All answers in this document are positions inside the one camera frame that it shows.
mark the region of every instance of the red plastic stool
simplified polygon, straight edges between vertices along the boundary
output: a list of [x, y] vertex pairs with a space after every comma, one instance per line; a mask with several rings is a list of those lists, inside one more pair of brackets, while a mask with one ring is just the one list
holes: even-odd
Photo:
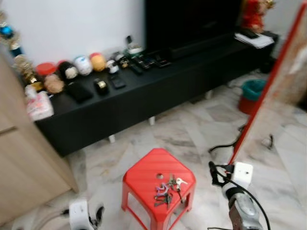
[[[164, 176], [163, 179], [157, 178], [157, 175], [160, 173]], [[153, 149], [133, 165], [123, 178], [121, 208], [124, 211], [128, 209], [144, 229], [147, 229], [146, 226], [128, 206], [128, 194], [133, 195], [147, 211], [151, 219], [150, 230], [166, 230], [171, 215], [180, 205], [180, 197], [176, 191], [171, 191], [173, 199], [169, 209], [167, 209], [167, 204], [154, 207], [156, 202], [154, 196], [156, 195], [156, 186], [163, 182], [168, 183], [171, 174], [175, 178], [179, 177], [188, 183], [181, 184], [180, 193], [183, 199], [187, 199], [185, 202], [186, 206], [169, 228], [171, 229], [185, 212], [192, 209], [196, 185], [194, 174], [165, 149]]]

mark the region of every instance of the cabinet leg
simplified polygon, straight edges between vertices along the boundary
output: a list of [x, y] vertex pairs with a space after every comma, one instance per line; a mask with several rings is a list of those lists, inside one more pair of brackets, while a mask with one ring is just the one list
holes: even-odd
[[151, 118], [149, 118], [148, 121], [149, 121], [149, 124], [151, 126], [154, 126], [154, 124], [155, 124], [155, 116], [152, 116]]
[[115, 135], [109, 136], [109, 141], [110, 141], [110, 143], [114, 143], [115, 142]]
[[213, 94], [213, 90], [210, 90], [208, 92], [205, 93], [205, 98], [207, 100], [211, 99], [212, 98], [212, 94]]

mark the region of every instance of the black cable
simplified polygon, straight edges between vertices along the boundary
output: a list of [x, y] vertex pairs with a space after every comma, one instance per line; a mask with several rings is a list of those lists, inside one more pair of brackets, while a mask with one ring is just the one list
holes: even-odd
[[231, 230], [231, 229], [223, 229], [223, 228], [217, 228], [217, 227], [207, 228], [207, 230], [209, 229]]
[[224, 176], [223, 174], [221, 174], [219, 171], [217, 171], [217, 174], [219, 174], [224, 180], [234, 184], [235, 186], [237, 186], [238, 188], [242, 189], [244, 192], [246, 192], [256, 203], [257, 205], [259, 206], [259, 208], [261, 209], [264, 217], [265, 217], [265, 221], [267, 222], [267, 226], [268, 226], [268, 230], [271, 230], [271, 227], [270, 227], [270, 222], [269, 222], [269, 218], [267, 216], [267, 214], [265, 213], [264, 209], [262, 208], [261, 204], [259, 203], [259, 201], [253, 196], [252, 193], [250, 193], [248, 190], [246, 190], [245, 188], [243, 188], [242, 186], [238, 185], [236, 182], [232, 181], [231, 179], [227, 178], [226, 176]]

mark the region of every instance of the red figurine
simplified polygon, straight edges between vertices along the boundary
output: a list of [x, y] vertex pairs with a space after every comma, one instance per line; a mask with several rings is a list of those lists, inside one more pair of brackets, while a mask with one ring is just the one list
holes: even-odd
[[247, 0], [242, 27], [255, 33], [263, 33], [263, 16], [274, 6], [273, 0]]

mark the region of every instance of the white wall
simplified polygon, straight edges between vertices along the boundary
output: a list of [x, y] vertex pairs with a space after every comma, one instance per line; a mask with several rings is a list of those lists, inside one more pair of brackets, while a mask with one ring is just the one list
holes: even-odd
[[[282, 36], [282, 44], [301, 0], [276, 1], [265, 23], [267, 30]], [[38, 64], [92, 52], [108, 55], [123, 48], [130, 34], [144, 45], [143, 4], [144, 0], [3, 0], [2, 8], [21, 33], [25, 53]]]

